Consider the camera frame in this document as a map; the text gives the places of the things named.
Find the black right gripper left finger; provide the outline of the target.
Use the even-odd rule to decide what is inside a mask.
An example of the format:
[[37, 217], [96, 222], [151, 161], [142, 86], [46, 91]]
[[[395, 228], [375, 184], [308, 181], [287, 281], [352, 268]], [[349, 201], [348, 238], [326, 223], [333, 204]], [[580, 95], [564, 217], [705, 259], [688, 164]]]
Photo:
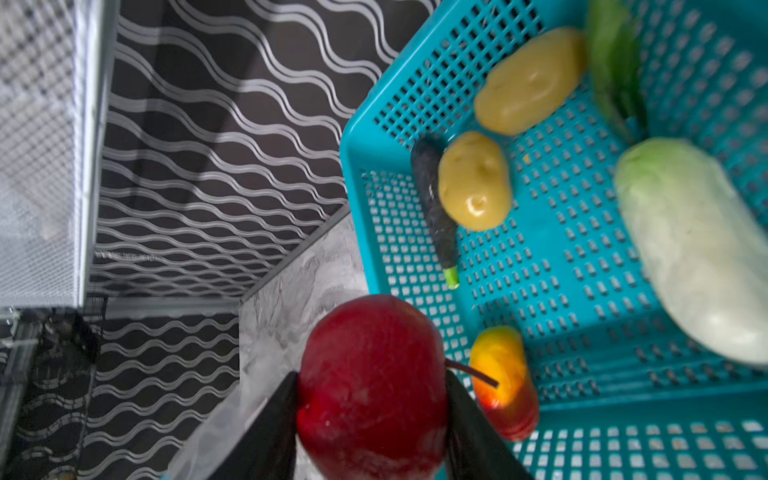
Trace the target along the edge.
[[290, 371], [209, 479], [292, 479], [296, 466], [298, 373]]

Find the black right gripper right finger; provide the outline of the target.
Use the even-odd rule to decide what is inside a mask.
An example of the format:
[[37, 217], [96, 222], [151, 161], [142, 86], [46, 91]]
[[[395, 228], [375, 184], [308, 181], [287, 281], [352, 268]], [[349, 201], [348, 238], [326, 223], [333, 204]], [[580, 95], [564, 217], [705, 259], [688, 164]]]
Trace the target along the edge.
[[446, 372], [449, 431], [445, 455], [447, 479], [532, 479], [468, 391]]

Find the small orange fruit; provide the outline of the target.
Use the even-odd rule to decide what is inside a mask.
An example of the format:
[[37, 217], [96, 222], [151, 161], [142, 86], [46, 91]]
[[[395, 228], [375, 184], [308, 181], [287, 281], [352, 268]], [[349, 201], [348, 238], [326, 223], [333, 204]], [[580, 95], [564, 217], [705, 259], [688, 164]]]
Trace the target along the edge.
[[469, 366], [498, 382], [491, 387], [472, 379], [476, 401], [491, 425], [508, 441], [527, 439], [540, 411], [521, 334], [509, 326], [484, 330], [471, 349]]

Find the dark red apple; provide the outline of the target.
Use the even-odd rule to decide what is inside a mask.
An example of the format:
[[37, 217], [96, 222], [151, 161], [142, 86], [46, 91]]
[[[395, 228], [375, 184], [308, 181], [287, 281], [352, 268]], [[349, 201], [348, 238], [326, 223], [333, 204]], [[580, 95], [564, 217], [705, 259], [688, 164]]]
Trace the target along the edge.
[[449, 405], [443, 341], [391, 295], [336, 307], [311, 332], [298, 376], [297, 431], [327, 479], [431, 479]]

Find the yellow potato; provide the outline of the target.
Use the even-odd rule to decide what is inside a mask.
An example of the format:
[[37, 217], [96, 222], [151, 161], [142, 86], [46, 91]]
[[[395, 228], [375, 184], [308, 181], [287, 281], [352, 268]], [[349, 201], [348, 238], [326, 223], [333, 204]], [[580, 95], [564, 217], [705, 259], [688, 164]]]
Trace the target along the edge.
[[501, 147], [479, 132], [456, 137], [439, 162], [438, 192], [444, 210], [458, 225], [476, 232], [500, 226], [513, 200]]

